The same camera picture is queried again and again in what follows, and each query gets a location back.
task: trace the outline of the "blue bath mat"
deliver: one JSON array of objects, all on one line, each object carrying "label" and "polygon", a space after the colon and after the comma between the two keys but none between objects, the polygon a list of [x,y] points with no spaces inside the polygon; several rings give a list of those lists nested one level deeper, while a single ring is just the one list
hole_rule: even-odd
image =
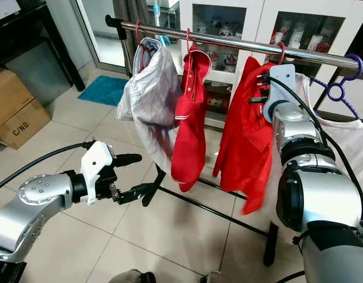
[{"label": "blue bath mat", "polygon": [[83,93],[79,99],[96,103],[117,106],[123,96],[124,86],[128,80],[122,78],[111,78],[105,75],[97,77]]}]

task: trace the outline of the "white garment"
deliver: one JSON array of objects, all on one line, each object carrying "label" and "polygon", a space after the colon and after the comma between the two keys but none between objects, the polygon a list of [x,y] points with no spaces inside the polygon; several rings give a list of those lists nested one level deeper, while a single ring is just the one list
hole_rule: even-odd
[{"label": "white garment", "polygon": [[137,47],[133,76],[124,87],[116,119],[134,121],[147,153],[163,171],[170,174],[177,133],[173,127],[174,111],[177,98],[183,93],[170,52],[152,38],[144,38],[141,43],[155,51],[151,58],[147,52],[144,53],[144,63],[148,62],[148,66],[138,73],[143,47]]},{"label": "white garment", "polygon": [[[296,93],[297,95],[313,110],[309,96],[309,78],[303,74],[296,74]],[[363,191],[363,122],[355,120],[352,122],[342,123],[324,120],[317,117],[322,125],[323,130],[329,134],[333,140],[341,147],[346,158],[349,161]],[[335,152],[336,163],[338,167],[345,173],[345,166],[342,163],[339,154],[333,146],[330,147]],[[279,232],[282,238],[288,242],[292,242],[292,238],[298,233],[285,227],[278,219],[276,214],[276,201],[278,192],[278,181],[282,174],[282,165],[279,153],[275,143],[272,147],[272,168],[270,170],[270,178],[268,180],[266,195],[261,209],[264,214],[269,216],[269,219],[279,227]]]}]

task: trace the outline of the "purple hanger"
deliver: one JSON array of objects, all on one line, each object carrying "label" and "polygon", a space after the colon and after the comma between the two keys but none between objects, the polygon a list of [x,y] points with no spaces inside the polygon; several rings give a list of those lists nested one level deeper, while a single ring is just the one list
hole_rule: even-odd
[{"label": "purple hanger", "polygon": [[[322,81],[319,81],[316,78],[311,78],[311,80],[320,84],[327,90],[327,96],[329,97],[329,99],[331,99],[332,101],[342,101],[349,108],[349,110],[353,113],[353,115],[356,117],[356,119],[359,119],[359,115],[358,115],[357,111],[354,109],[352,104],[350,104],[349,101],[345,99],[344,83],[346,81],[353,81],[362,75],[362,72],[363,72],[362,60],[358,55],[355,55],[355,54],[348,54],[348,55],[346,55],[346,57],[355,60],[358,64],[358,71],[353,77],[344,77],[344,78],[342,78],[340,83],[332,83],[330,85],[327,85],[327,84],[323,83]],[[338,98],[335,98],[331,95],[332,87],[340,88],[341,95]]]}]

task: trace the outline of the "red shirt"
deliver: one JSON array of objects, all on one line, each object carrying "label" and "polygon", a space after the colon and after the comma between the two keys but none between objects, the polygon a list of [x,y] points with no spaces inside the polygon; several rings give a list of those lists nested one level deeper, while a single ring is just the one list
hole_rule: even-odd
[{"label": "red shirt", "polygon": [[197,182],[205,164],[204,121],[207,91],[204,80],[211,69],[209,57],[194,45],[184,57],[181,87],[186,94],[178,98],[175,119],[180,120],[171,160],[171,176],[182,192]]},{"label": "red shirt", "polygon": [[227,113],[213,171],[214,176],[221,171],[223,190],[241,190],[247,195],[244,214],[261,208],[272,164],[272,125],[263,117],[263,104],[249,104],[249,98],[262,96],[256,76],[273,65],[260,66],[256,59],[247,59]]}]

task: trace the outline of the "clothes rack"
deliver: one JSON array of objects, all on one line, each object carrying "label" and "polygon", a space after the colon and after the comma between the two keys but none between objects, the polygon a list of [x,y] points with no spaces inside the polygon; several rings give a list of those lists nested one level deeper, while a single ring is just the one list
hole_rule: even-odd
[{"label": "clothes rack", "polygon": [[[124,53],[124,59],[126,62],[126,71],[127,75],[131,77],[132,72],[132,66],[133,66],[133,54],[130,52],[127,44],[127,36],[126,36],[126,29],[129,30],[136,30],[136,24],[131,22],[126,22],[121,19],[112,18],[109,15],[105,17],[105,23],[109,27],[113,27],[117,29],[118,37],[122,43],[123,46],[123,53]],[[151,25],[139,25],[138,30],[141,32],[146,32],[149,34],[157,34],[157,35],[166,35],[172,38],[179,38],[186,40],[187,39],[187,32],[182,31],[179,29],[170,29],[170,28],[161,28],[161,27],[155,27]],[[254,52],[260,52],[260,53],[267,53],[267,54],[275,54],[275,55],[281,55],[282,49],[281,47],[277,45],[270,45],[270,44],[263,44],[258,42],[251,42],[251,41],[242,41],[242,40],[233,40],[228,38],[223,38],[219,36],[214,35],[206,35],[206,34],[198,34],[194,32],[189,33],[189,40],[191,41],[197,41],[197,42],[203,42],[213,45],[220,45],[224,47],[231,47],[231,48],[237,48],[241,50],[248,50],[248,51],[254,51]],[[357,69],[358,65],[357,62],[346,57],[337,56],[337,55],[331,55],[331,54],[325,54],[325,53],[319,53],[319,52],[310,52],[306,50],[300,50],[300,49],[294,49],[294,48],[285,48],[285,56],[289,58],[296,58],[304,61],[309,62],[315,62],[315,63],[321,63],[321,64],[329,64],[334,65],[342,68],[349,68],[349,69]],[[249,229],[255,233],[258,233],[264,237],[266,237],[266,247],[263,254],[263,263],[266,266],[271,266],[275,259],[275,249],[276,249],[276,241],[277,241],[277,234],[278,234],[278,227],[274,223],[270,223],[268,232],[264,232],[256,227],[250,226],[242,221],[239,221],[229,215],[225,215],[224,213],[221,213],[213,208],[210,208],[206,205],[201,204],[200,202],[188,198],[186,196],[180,195],[178,193],[175,193],[171,190],[168,190],[166,188],[163,188],[160,186],[163,178],[165,177],[165,173],[161,170],[161,168],[156,165],[157,168],[157,177],[153,183],[149,184],[143,184],[145,186],[148,186],[148,192],[143,196],[142,198],[142,204],[143,206],[149,205],[152,197],[156,193],[157,190],[161,190],[165,193],[168,193],[176,198],[182,199],[188,203],[191,203],[192,205],[195,205],[197,207],[200,207],[204,210],[207,210],[211,213],[214,213],[217,216],[220,216],[224,219],[227,219],[231,222],[234,222],[246,229]],[[218,185],[204,179],[199,179],[200,183],[204,183],[205,185],[211,186],[215,189],[222,190]],[[231,195],[236,196],[237,198],[246,199],[246,196],[240,195],[235,192],[228,192]]]}]

